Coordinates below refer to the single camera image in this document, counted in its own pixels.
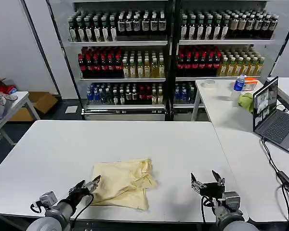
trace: beverage bottle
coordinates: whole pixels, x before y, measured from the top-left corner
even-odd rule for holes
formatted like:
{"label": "beverage bottle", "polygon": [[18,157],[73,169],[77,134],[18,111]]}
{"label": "beverage bottle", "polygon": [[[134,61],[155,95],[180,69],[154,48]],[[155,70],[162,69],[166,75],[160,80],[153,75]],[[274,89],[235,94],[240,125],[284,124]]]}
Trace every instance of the beverage bottle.
{"label": "beverage bottle", "polygon": [[164,58],[160,57],[159,58],[159,78],[164,78],[165,77],[165,65],[164,65]]}
{"label": "beverage bottle", "polygon": [[101,34],[100,34],[100,27],[98,25],[98,17],[95,16],[93,18],[93,21],[94,21],[94,34],[95,34],[95,39],[97,42],[100,42],[101,41]]}
{"label": "beverage bottle", "polygon": [[233,85],[233,90],[230,95],[230,100],[237,102],[245,83],[245,75],[240,75]]}
{"label": "beverage bottle", "polygon": [[228,33],[228,29],[229,29],[229,19],[230,19],[229,15],[225,15],[224,16],[223,29],[221,30],[221,35],[220,35],[221,39],[225,39],[226,38],[226,35]]}
{"label": "beverage bottle", "polygon": [[269,28],[268,28],[268,30],[267,30],[267,33],[266,33],[266,39],[268,38],[268,39],[271,39],[272,38],[272,35],[273,35],[273,32],[274,32],[274,30],[275,30],[275,28],[276,28],[276,25],[277,25],[277,23],[278,23],[278,18],[279,18],[279,16],[278,15],[275,15],[274,17],[273,17],[273,19],[271,20],[271,22],[270,22],[270,25],[269,25]]}
{"label": "beverage bottle", "polygon": [[163,104],[163,90],[158,89],[158,104]]}
{"label": "beverage bottle", "polygon": [[131,78],[136,78],[136,67],[133,59],[130,59],[130,74]]}
{"label": "beverage bottle", "polygon": [[228,63],[226,71],[225,71],[225,76],[231,76],[232,75],[235,61],[236,61],[236,58],[231,57],[230,62]]}
{"label": "beverage bottle", "polygon": [[90,17],[85,17],[85,25],[86,25],[86,34],[89,42],[93,42],[92,37],[92,26],[90,23]]}
{"label": "beverage bottle", "polygon": [[194,39],[194,33],[195,33],[195,19],[196,16],[195,15],[191,15],[191,22],[189,24],[189,32],[188,32],[188,39],[192,40]]}
{"label": "beverage bottle", "polygon": [[150,63],[149,63],[149,58],[145,58],[144,60],[144,77],[145,78],[150,78],[151,77],[151,72],[150,72]]}
{"label": "beverage bottle", "polygon": [[76,21],[78,25],[77,31],[80,38],[79,42],[85,42],[87,40],[87,35],[85,34],[85,26],[82,23],[82,18],[79,16],[77,17]]}
{"label": "beverage bottle", "polygon": [[239,57],[232,72],[232,76],[239,76],[243,65],[243,57]]}
{"label": "beverage bottle", "polygon": [[255,21],[255,25],[254,25],[254,31],[253,31],[253,37],[254,38],[258,38],[260,35],[260,29],[262,27],[262,23],[263,23],[263,15],[259,15],[259,17],[256,19]]}
{"label": "beverage bottle", "polygon": [[140,23],[137,15],[134,15],[134,21],[133,21],[133,29],[134,34],[139,35],[140,34]]}
{"label": "beverage bottle", "polygon": [[187,31],[187,15],[182,16],[182,24],[181,24],[181,40],[185,39],[186,31]]}
{"label": "beverage bottle", "polygon": [[266,33],[267,33],[267,30],[269,29],[270,22],[271,22],[271,15],[268,14],[265,17],[265,19],[263,20],[262,27],[260,29],[260,36],[259,37],[261,37],[263,39],[266,37]]}
{"label": "beverage bottle", "polygon": [[161,35],[166,34],[166,19],[164,12],[160,14],[160,19],[158,22],[158,30]]}
{"label": "beverage bottle", "polygon": [[258,62],[258,58],[253,57],[252,62],[250,63],[249,68],[247,69],[247,72],[246,72],[247,76],[252,76],[254,74],[257,62]]}
{"label": "beverage bottle", "polygon": [[210,39],[211,31],[212,31],[212,19],[213,19],[213,15],[208,15],[207,23],[206,23],[206,30],[205,30],[205,35],[204,35],[205,40]]}
{"label": "beverage bottle", "polygon": [[156,14],[152,15],[151,19],[151,35],[155,35],[158,31],[158,21],[156,19]]}
{"label": "beverage bottle", "polygon": [[250,57],[247,57],[247,55],[246,55],[245,61],[244,61],[243,65],[242,65],[242,68],[241,68],[241,71],[240,71],[239,74],[240,75],[242,75],[242,74],[246,75],[249,66],[250,66]]}
{"label": "beverage bottle", "polygon": [[256,64],[253,76],[261,76],[261,71],[263,69],[264,57],[260,57],[259,63]]}
{"label": "beverage bottle", "polygon": [[132,28],[132,21],[131,21],[131,16],[130,15],[126,16],[125,29],[126,29],[127,35],[131,35],[132,34],[133,28]]}
{"label": "beverage bottle", "polygon": [[74,26],[74,19],[72,17],[68,18],[68,24],[69,24],[69,34],[71,36],[71,42],[77,42],[77,34],[78,31],[76,30]]}
{"label": "beverage bottle", "polygon": [[235,38],[236,37],[236,29],[237,29],[237,25],[239,23],[239,15],[235,14],[234,18],[231,20],[230,23],[230,28],[228,30],[228,38]]}

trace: shelf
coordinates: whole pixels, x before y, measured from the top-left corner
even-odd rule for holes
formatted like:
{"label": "shelf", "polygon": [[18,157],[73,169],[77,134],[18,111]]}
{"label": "shelf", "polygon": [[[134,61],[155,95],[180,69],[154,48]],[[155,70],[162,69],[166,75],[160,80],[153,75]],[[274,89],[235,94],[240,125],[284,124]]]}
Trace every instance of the shelf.
{"label": "shelf", "polygon": [[180,40],[179,45],[269,45],[276,44],[276,40],[261,39],[223,39],[223,40]]}
{"label": "shelf", "polygon": [[71,42],[70,44],[78,47],[165,46],[168,41]]}
{"label": "shelf", "polygon": [[91,83],[165,82],[166,78],[81,78]]}

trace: floor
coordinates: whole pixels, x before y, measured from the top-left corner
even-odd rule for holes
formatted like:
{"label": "floor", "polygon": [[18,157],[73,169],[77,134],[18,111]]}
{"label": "floor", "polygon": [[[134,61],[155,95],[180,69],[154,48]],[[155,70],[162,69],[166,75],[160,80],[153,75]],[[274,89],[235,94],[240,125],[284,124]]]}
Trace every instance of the floor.
{"label": "floor", "polygon": [[[69,113],[66,114],[66,108],[68,106],[74,106],[77,105],[77,111],[76,113]],[[69,100],[69,101],[60,101],[58,102],[48,113],[47,115],[43,116],[42,119],[60,119],[60,120],[82,120],[82,117],[80,115],[81,106],[78,100]],[[188,120],[190,119],[190,115],[181,115],[177,116],[176,120]],[[201,113],[201,115],[198,117],[198,120],[200,121],[208,121],[208,117],[206,116],[205,112]],[[25,132],[30,128],[32,125],[31,122],[28,123],[8,123],[4,126],[5,131],[8,133],[8,135],[12,138],[14,142],[17,142],[21,139],[21,137],[25,134]],[[8,153],[11,151],[12,146],[5,140],[2,139],[0,141],[0,163],[4,160],[4,158],[8,155]],[[277,231],[284,229],[283,224],[279,224],[278,226],[273,224],[264,224],[259,226],[261,230],[270,230],[270,231]],[[85,231],[88,230],[88,227],[82,227],[81,223],[77,225],[78,227],[75,229],[75,231]],[[92,230],[104,230],[104,231],[120,231],[120,230],[193,230],[196,231],[197,227],[195,224],[139,224],[139,223],[115,223],[115,222],[95,222],[93,226],[90,227]],[[217,230],[217,227],[215,225],[207,225],[205,227],[202,227],[203,230]],[[0,219],[0,230],[9,230],[9,231],[19,231],[19,229],[7,224],[6,222],[2,221]]]}

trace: power cord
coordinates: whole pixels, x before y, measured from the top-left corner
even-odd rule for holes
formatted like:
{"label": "power cord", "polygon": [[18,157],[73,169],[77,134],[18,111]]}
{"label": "power cord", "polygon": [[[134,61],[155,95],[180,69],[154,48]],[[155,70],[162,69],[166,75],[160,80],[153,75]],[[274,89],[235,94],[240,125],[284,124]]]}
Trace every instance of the power cord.
{"label": "power cord", "polygon": [[76,224],[76,220],[77,218],[79,217],[79,215],[85,211],[92,203],[93,199],[94,199],[94,196],[92,193],[90,193],[90,196],[92,197],[92,199],[90,200],[90,202],[77,214],[77,216],[75,217],[75,219],[73,220],[73,223],[72,223],[72,226],[71,226],[71,229],[70,231],[72,231],[74,228],[75,228],[75,224]]}

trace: white wall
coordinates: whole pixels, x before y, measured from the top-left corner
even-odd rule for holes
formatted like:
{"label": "white wall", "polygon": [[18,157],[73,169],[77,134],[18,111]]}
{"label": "white wall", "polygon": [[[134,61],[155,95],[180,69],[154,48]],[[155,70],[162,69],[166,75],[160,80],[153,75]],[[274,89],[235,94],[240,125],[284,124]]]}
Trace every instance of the white wall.
{"label": "white wall", "polygon": [[0,78],[18,90],[58,94],[19,0],[0,0]]}

